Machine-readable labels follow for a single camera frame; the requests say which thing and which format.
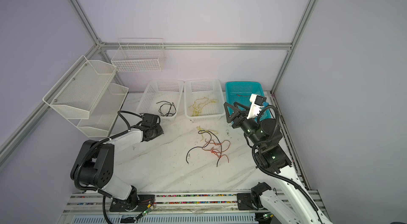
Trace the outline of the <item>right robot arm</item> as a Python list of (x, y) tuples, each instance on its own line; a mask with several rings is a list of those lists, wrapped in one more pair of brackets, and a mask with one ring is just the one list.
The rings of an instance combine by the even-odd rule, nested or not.
[(259, 101), (250, 107), (224, 103), (224, 109), (226, 121), (242, 129), (245, 139), (253, 143), (251, 156), (256, 168), (275, 180), (290, 203), (282, 202), (267, 182), (261, 182), (251, 188), (253, 206), (268, 210), (282, 224), (329, 224), (329, 218), (299, 181), (292, 161), (279, 144), (283, 136), (278, 109)]

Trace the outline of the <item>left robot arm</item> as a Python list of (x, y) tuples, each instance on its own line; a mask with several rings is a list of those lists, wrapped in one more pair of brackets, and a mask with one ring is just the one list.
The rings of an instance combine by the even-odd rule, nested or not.
[(164, 134), (161, 118), (150, 113), (118, 111), (126, 124), (123, 132), (102, 140), (87, 140), (81, 146), (71, 170), (71, 180), (81, 191), (95, 191), (120, 206), (134, 211), (139, 205), (137, 189), (118, 177), (114, 164), (118, 154), (130, 146), (149, 142)]

